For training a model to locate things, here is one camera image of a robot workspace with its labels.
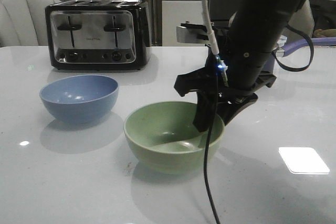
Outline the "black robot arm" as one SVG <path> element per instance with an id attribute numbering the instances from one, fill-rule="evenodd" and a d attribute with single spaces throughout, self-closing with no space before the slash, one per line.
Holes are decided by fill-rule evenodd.
<path id="1" fill-rule="evenodd" d="M 208 54 L 203 68 L 177 77 L 174 87 L 179 95 L 197 94 L 193 125 L 198 131 L 206 131 L 215 114 L 229 123 L 257 101 L 258 89 L 273 85 L 276 78 L 264 65 L 305 1 L 243 0 L 230 29 L 219 40 L 218 52 Z"/>

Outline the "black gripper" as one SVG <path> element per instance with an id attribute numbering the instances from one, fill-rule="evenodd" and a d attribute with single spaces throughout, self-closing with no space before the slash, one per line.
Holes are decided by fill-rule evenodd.
<path id="1" fill-rule="evenodd" d="M 176 77 L 174 89 L 180 96 L 191 92 L 197 94 L 193 125 L 199 132 L 210 127 L 216 106 L 217 114 L 226 126 L 240 112 L 256 103 L 258 96 L 255 91 L 262 86 L 271 86 L 275 81 L 271 71 L 265 69 L 273 52 L 274 49 L 238 48 L 224 49 L 214 55 L 208 49 L 203 67 Z"/>

